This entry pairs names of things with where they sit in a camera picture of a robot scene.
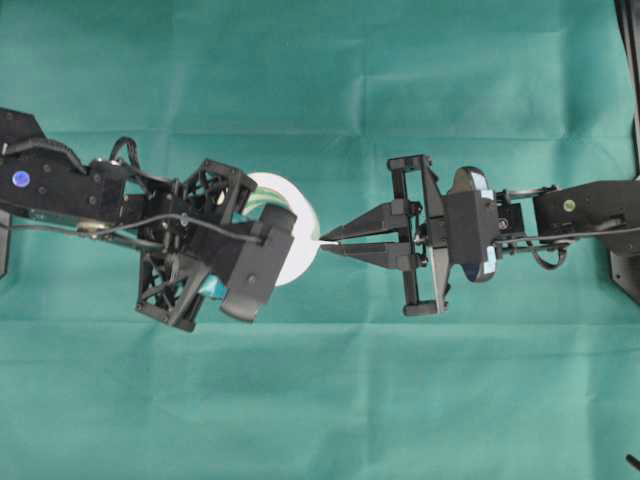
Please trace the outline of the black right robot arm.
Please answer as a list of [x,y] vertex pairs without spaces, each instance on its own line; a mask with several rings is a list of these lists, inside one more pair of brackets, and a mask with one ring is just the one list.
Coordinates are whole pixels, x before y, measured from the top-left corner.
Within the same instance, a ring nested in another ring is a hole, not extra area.
[[601,240],[613,282],[639,298],[639,183],[601,180],[559,189],[496,191],[484,172],[456,170],[442,193],[430,156],[391,158],[393,198],[321,236],[322,248],[403,276],[407,316],[446,311],[453,266],[486,282],[504,255],[559,268],[580,238]]

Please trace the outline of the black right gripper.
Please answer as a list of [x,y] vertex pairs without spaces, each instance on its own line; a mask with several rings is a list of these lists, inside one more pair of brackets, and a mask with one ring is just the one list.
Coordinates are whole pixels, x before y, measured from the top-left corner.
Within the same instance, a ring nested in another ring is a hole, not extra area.
[[[431,158],[413,155],[391,158],[387,168],[392,177],[394,198],[369,210],[351,222],[323,234],[322,241],[341,241],[399,231],[396,242],[328,244],[327,251],[403,273],[406,304],[403,314],[420,316],[443,313],[448,304],[451,270],[448,249],[444,199],[431,170]],[[422,181],[423,200],[409,200],[406,175],[417,171]],[[417,269],[429,266],[434,298],[422,300]]]

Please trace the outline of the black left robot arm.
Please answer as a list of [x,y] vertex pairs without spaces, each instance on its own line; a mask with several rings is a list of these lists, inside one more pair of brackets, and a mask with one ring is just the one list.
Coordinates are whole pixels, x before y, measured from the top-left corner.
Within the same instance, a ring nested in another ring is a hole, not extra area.
[[256,183],[230,165],[205,160],[186,180],[142,170],[136,142],[120,137],[106,159],[83,164],[45,135],[34,115],[1,111],[1,267],[9,260],[13,218],[27,228],[113,243],[140,253],[136,309],[191,331],[218,248],[238,254],[263,239],[253,222],[236,224]]

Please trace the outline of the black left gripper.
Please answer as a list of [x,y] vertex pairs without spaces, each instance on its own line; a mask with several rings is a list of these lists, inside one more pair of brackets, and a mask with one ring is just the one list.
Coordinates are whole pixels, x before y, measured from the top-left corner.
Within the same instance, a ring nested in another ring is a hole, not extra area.
[[158,243],[140,254],[136,310],[165,325],[191,332],[204,301],[200,288],[215,273],[219,249],[233,254],[247,242],[250,225],[234,227],[257,183],[242,170],[206,159],[186,180],[154,185],[144,216],[159,219],[137,229]]

